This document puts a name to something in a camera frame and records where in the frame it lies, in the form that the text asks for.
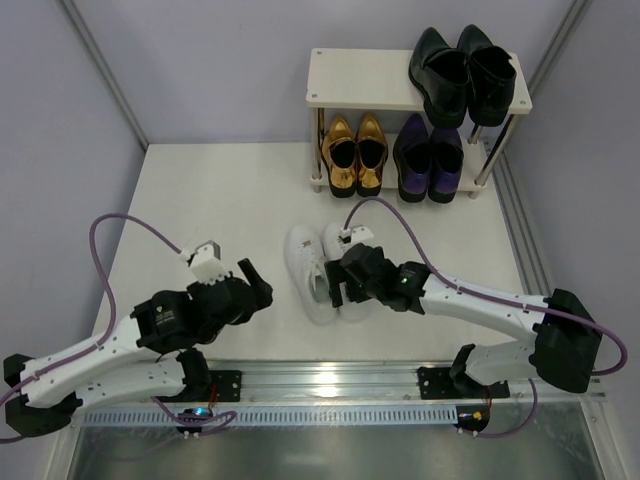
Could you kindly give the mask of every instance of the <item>gray wall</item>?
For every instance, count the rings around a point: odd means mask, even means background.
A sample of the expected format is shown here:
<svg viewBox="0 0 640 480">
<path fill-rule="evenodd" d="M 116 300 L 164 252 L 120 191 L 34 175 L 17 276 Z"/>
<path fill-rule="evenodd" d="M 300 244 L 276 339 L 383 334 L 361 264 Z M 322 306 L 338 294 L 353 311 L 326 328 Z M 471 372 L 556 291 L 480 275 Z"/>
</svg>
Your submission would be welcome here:
<svg viewBox="0 0 640 480">
<path fill-rule="evenodd" d="M 571 0 L 76 0 L 152 143 L 306 141 L 313 47 L 413 48 L 469 23 L 531 75 Z"/>
<path fill-rule="evenodd" d="M 128 209 L 142 151 L 54 1 L 0 10 L 0 358 L 41 356 L 91 332 L 89 226 Z M 100 231 L 108 264 L 120 230 Z M 0 437 L 15 436 L 0 412 Z M 42 478 L 50 442 L 0 446 L 0 477 Z"/>
<path fill-rule="evenodd" d="M 640 4 L 593 2 L 509 147 L 558 286 L 629 346 L 607 377 L 640 456 Z M 616 360 L 603 342 L 599 364 Z"/>
</svg>

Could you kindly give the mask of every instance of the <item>white platform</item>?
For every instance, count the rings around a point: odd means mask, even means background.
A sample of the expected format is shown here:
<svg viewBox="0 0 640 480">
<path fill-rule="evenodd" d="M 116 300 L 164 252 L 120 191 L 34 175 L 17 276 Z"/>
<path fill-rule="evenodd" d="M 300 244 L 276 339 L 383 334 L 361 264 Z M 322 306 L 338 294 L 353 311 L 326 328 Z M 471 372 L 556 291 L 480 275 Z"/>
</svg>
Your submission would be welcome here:
<svg viewBox="0 0 640 480">
<path fill-rule="evenodd" d="M 408 77 L 411 50 L 314 48 L 307 81 L 312 108 L 423 111 Z M 516 87 L 509 114 L 526 115 L 532 103 L 518 56 L 511 55 Z"/>
<path fill-rule="evenodd" d="M 450 360 L 467 343 L 506 338 L 460 320 L 397 314 L 372 303 L 359 324 L 338 319 L 327 327 L 305 316 L 283 261 L 284 237 L 293 225 L 321 229 L 344 221 L 357 197 L 318 195 L 310 176 L 310 144 L 152 145 L 129 213 L 193 249 L 214 239 L 227 267 L 249 257 L 274 287 L 274 304 L 246 325 L 226 327 L 201 350 L 209 358 L 264 360 Z M 384 198 L 397 203 L 396 193 Z M 399 205 L 436 266 L 489 287 L 521 293 L 511 245 L 492 181 L 483 195 L 449 205 Z M 396 262 L 417 260 L 396 220 L 366 205 L 355 220 L 366 223 Z M 118 316 L 159 290 L 183 290 L 194 279 L 161 242 L 135 224 L 124 228 L 110 275 Z M 107 324 L 103 300 L 95 332 Z"/>
<path fill-rule="evenodd" d="M 398 138 L 397 134 L 387 134 L 387 144 L 389 145 L 389 158 L 382 171 L 382 188 L 398 189 L 398 169 L 393 161 L 393 145 Z M 484 149 L 484 144 L 478 142 L 475 145 L 467 143 L 465 138 L 462 139 L 462 148 L 464 150 L 464 161 L 462 163 L 462 177 L 460 177 L 460 184 L 458 185 L 458 192 L 478 192 L 484 190 L 485 187 L 476 185 L 475 179 L 482 171 L 482 166 L 487 159 L 487 154 Z M 322 168 L 322 178 L 316 180 L 309 177 L 311 185 L 329 186 L 329 175 L 327 175 L 326 168 Z"/>
</svg>

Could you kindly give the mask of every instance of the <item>shoe rack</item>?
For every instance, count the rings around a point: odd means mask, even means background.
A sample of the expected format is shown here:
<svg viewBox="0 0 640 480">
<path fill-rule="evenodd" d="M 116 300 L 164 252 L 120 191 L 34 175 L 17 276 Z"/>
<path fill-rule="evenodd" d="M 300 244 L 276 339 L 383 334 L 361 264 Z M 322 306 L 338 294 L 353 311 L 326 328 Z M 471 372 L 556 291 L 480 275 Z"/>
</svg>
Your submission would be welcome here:
<svg viewBox="0 0 640 480">
<path fill-rule="evenodd" d="M 424 112 L 422 97 L 408 77 L 411 50 L 361 50 L 314 48 L 309 62 L 307 106 L 311 111 L 311 185 L 315 192 L 328 186 L 323 175 L 320 146 L 324 138 L 325 108 L 337 110 L 393 110 Z M 476 198 L 485 188 L 489 175 L 519 118 L 532 108 L 529 90 L 517 55 L 511 53 L 517 72 L 515 93 L 502 131 L 487 157 L 478 142 L 482 127 L 475 126 L 471 136 L 463 139 L 464 165 L 458 192 Z M 398 173 L 391 152 L 397 135 L 387 134 L 390 162 L 384 169 L 382 188 L 397 189 Z"/>
</svg>

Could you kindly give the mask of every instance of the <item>black mounting bracket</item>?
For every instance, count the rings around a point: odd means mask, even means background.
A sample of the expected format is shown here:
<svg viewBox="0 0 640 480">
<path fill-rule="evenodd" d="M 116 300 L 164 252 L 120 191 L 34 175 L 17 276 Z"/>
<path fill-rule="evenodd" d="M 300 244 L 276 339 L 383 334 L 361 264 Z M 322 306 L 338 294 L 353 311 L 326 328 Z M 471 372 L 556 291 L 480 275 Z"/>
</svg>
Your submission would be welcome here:
<svg viewBox="0 0 640 480">
<path fill-rule="evenodd" d="M 482 392 L 463 396 L 455 387 L 449 374 L 451 367 L 418 368 L 418 388 L 422 400 L 458 400 L 461 398 L 483 398 Z M 494 383 L 487 387 L 492 398 L 509 398 L 507 382 Z"/>
<path fill-rule="evenodd" d="M 211 387 L 216 387 L 216 401 L 236 403 L 241 399 L 242 372 L 240 370 L 211 370 Z"/>
</svg>

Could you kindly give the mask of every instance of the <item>cable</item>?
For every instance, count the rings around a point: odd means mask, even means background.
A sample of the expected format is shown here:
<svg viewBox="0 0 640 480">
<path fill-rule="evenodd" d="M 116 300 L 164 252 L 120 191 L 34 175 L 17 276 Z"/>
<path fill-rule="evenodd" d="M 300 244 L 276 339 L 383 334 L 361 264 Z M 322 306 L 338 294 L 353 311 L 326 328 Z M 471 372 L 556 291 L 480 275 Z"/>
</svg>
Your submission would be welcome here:
<svg viewBox="0 0 640 480">
<path fill-rule="evenodd" d="M 486 294 L 486 293 L 477 292 L 477 291 L 472 290 L 470 288 L 457 285 L 456 283 L 454 283 L 451 280 L 449 280 L 447 277 L 442 275 L 436 269 L 436 267 L 434 267 L 433 264 L 429 261 L 429 258 L 427 257 L 426 253 L 424 252 L 424 250 L 422 248 L 422 245 L 420 245 L 420 242 L 418 241 L 418 238 L 416 237 L 416 234 L 413 232 L 413 230 L 411 229 L 411 227 L 409 226 L 407 221 L 404 219 L 404 217 L 400 214 L 400 212 L 393 205 L 391 205 L 388 201 L 386 201 L 386 200 L 384 200 L 382 198 L 367 197 L 367 198 L 364 198 L 364 199 L 360 200 L 351 209 L 351 212 L 349 212 L 349 215 L 347 216 L 347 220 L 346 220 L 346 222 L 344 224 L 344 228 L 345 229 L 349 228 L 349 223 L 351 222 L 351 219 L 353 218 L 353 215 L 358 211 L 358 209 L 362 205 L 364 205 L 367 202 L 378 202 L 378 203 L 381 203 L 382 205 L 387 207 L 391 211 L 391 213 L 393 213 L 395 215 L 395 217 L 400 221 L 400 223 L 402 224 L 402 226 L 406 230 L 407 234 L 409 235 L 409 238 L 411 238 L 411 241 L 413 242 L 414 246 L 416 247 L 416 250 L 418 250 L 418 254 L 420 255 L 420 258 L 422 259 L 424 264 L 431 271 L 431 273 L 433 273 L 438 278 L 438 280 L 440 280 L 442 283 L 447 285 L 449 288 L 453 288 L 455 290 L 461 291 L 462 293 L 466 293 L 467 295 L 471 295 L 473 297 L 480 298 L 482 300 L 488 300 L 490 302 L 498 303 L 500 305 L 506 305 L 508 307 L 514 307 L 514 308 L 523 308 L 525 310 L 529 310 L 529 311 L 532 311 L 532 312 L 539 312 L 539 313 L 544 313 L 544 314 L 548 314 L 548 315 L 553 315 L 553 316 L 556 316 L 556 317 L 561 317 L 561 318 L 564 318 L 566 320 L 570 320 L 572 322 L 579 323 L 580 325 L 582 325 L 584 327 L 590 328 L 590 329 L 595 330 L 595 331 L 597 331 L 597 332 L 599 332 L 599 333 L 601 333 L 603 335 L 606 335 L 611 340 L 613 340 L 615 342 L 615 344 L 618 346 L 618 348 L 620 349 L 620 360 L 613 367 L 605 368 L 604 370 L 594 370 L 591 373 L 592 375 L 595 375 L 595 376 L 611 375 L 612 373 L 620 371 L 626 365 L 627 360 L 629 358 L 629 353 L 627 351 L 627 347 L 624 344 L 624 342 L 622 341 L 622 339 L 620 339 L 620 337 L 618 337 L 618 335 L 616 335 L 614 332 L 609 330 L 607 327 L 603 327 L 602 325 L 599 325 L 599 324 L 597 324 L 595 322 L 592 322 L 590 320 L 586 320 L 584 318 L 578 317 L 577 315 L 573 315 L 571 313 L 562 312 L 562 311 L 556 310 L 554 308 L 539 307 L 537 305 L 528 305 L 528 304 L 523 305 L 522 303 L 518 303 L 518 302 L 513 301 L 513 300 L 506 300 L 506 299 L 503 299 L 503 298 L 494 297 L 493 295 L 489 295 L 489 294 Z"/>
<path fill-rule="evenodd" d="M 51 372 L 52 370 L 60 368 L 64 365 L 68 365 L 80 358 L 85 357 L 86 355 L 90 354 L 91 352 L 99 348 L 102 344 L 104 344 L 111 336 L 111 333 L 113 332 L 113 329 L 116 326 L 116 300 L 113 295 L 113 290 L 111 289 L 111 285 L 109 285 L 109 279 L 107 277 L 107 274 L 104 271 L 104 267 L 102 266 L 102 263 L 100 262 L 100 257 L 98 255 L 98 249 L 96 247 L 96 229 L 98 228 L 98 225 L 100 225 L 103 221 L 112 219 L 112 218 L 120 218 L 120 219 L 129 220 L 131 222 L 137 223 L 138 225 L 146 228 L 148 231 L 153 233 L 160 240 L 162 240 L 175 253 L 180 254 L 182 252 L 182 250 L 180 250 L 180 248 L 178 248 L 174 243 L 172 243 L 167 237 L 165 237 L 158 230 L 153 228 L 148 223 L 140 220 L 139 218 L 133 217 L 131 215 L 127 215 L 126 213 L 107 213 L 105 215 L 102 215 L 96 218 L 94 222 L 91 224 L 91 228 L 89 229 L 89 248 L 91 250 L 91 258 L 93 259 L 93 264 L 95 265 L 96 270 L 98 272 L 98 277 L 100 278 L 100 283 L 102 284 L 102 287 L 104 288 L 104 291 L 107 294 L 107 298 L 109 300 L 109 324 L 107 326 L 107 329 L 105 330 L 104 334 L 100 337 L 100 339 L 96 342 L 96 344 L 88 348 L 85 348 L 84 350 L 78 353 L 75 353 L 67 358 L 58 360 L 57 362 L 54 362 L 51 365 L 47 365 L 46 367 L 41 368 L 40 370 L 36 370 L 32 376 L 25 378 L 16 386 L 11 388 L 7 393 L 5 393 L 2 397 L 0 397 L 0 407 L 2 407 L 13 395 L 18 393 L 26 385 L 29 385 L 31 382 L 34 382 L 36 379 L 40 378 L 42 375 L 45 375 Z M 4 438 L 4 439 L 0 439 L 0 445 L 16 443 L 21 440 L 24 440 L 24 437 L 20 436 L 20 437 L 14 437 L 14 438 Z"/>
<path fill-rule="evenodd" d="M 155 404 L 158 405 L 160 407 L 160 409 L 164 413 L 166 413 L 167 416 L 171 420 L 173 420 L 176 423 L 179 423 L 180 425 L 184 425 L 185 427 L 200 427 L 200 426 L 203 426 L 203 425 L 207 425 L 208 423 L 212 423 L 212 422 L 218 421 L 222 417 L 231 417 L 228 420 L 225 420 L 224 422 L 222 422 L 222 424 L 217 425 L 215 427 L 212 427 L 210 430 L 207 430 L 206 432 L 203 432 L 202 434 L 200 434 L 200 436 L 203 436 L 205 434 L 206 435 L 211 435 L 212 433 L 219 432 L 220 430 L 224 429 L 227 425 L 229 425 L 233 420 L 235 420 L 235 418 L 238 416 L 238 412 L 235 412 L 233 410 L 229 410 L 228 412 L 219 413 L 218 415 L 214 415 L 213 417 L 209 417 L 209 418 L 207 418 L 205 420 L 202 420 L 202 417 L 200 415 L 190 415 L 190 414 L 174 415 L 173 412 L 169 409 L 169 407 L 167 407 L 164 403 L 162 403 L 157 398 L 153 397 L 153 398 L 151 398 L 151 400 L 153 400 L 155 402 Z M 183 420 L 185 418 L 198 420 L 198 421 L 197 422 L 188 422 L 188 421 Z"/>
<path fill-rule="evenodd" d="M 533 404 L 531 405 L 531 411 L 529 412 L 529 415 L 527 415 L 527 418 L 519 426 L 517 426 L 513 430 L 509 430 L 503 433 L 476 433 L 475 435 L 473 435 L 473 433 L 469 432 L 468 430 L 462 430 L 462 432 L 466 433 L 467 435 L 472 435 L 479 438 L 486 438 L 489 440 L 499 440 L 501 438 L 507 438 L 512 435 L 515 435 L 516 433 L 519 433 L 521 430 L 523 430 L 527 425 L 531 423 L 531 421 L 533 420 L 533 417 L 535 417 L 536 413 L 538 412 L 538 390 L 536 389 L 536 384 L 533 383 L 533 380 L 531 380 L 530 378 L 528 380 L 529 380 L 529 385 L 531 385 L 531 393 L 533 394 Z"/>
</svg>

